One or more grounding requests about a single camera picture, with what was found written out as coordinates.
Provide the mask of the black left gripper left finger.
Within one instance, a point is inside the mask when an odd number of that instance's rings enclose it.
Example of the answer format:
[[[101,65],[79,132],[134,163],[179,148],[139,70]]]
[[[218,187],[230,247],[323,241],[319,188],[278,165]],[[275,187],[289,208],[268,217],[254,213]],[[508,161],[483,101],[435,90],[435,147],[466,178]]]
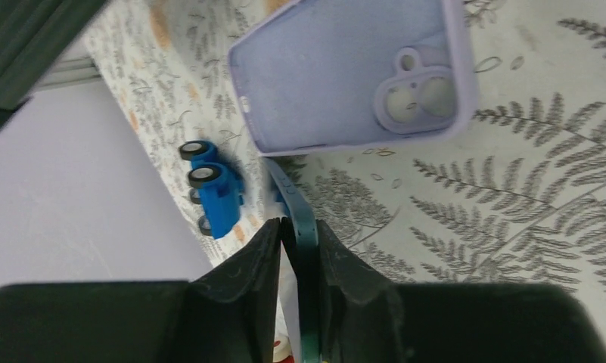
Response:
[[[0,287],[0,362],[270,362],[280,230],[192,282]]]

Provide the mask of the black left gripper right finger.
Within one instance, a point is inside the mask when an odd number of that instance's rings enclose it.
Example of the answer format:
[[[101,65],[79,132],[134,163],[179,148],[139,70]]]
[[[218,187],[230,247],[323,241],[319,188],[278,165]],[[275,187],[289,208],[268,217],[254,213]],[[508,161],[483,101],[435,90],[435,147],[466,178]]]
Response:
[[[318,222],[329,362],[606,362],[587,311],[549,284],[399,283]]]

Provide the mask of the bare dark blue phone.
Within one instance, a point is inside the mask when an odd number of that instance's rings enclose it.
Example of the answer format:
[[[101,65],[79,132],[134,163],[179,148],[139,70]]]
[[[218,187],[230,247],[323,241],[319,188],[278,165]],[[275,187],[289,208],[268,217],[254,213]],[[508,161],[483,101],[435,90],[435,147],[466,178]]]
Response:
[[[289,214],[281,220],[279,237],[296,281],[281,293],[284,320],[296,362],[321,362],[319,241],[312,207],[272,159],[269,174]]]

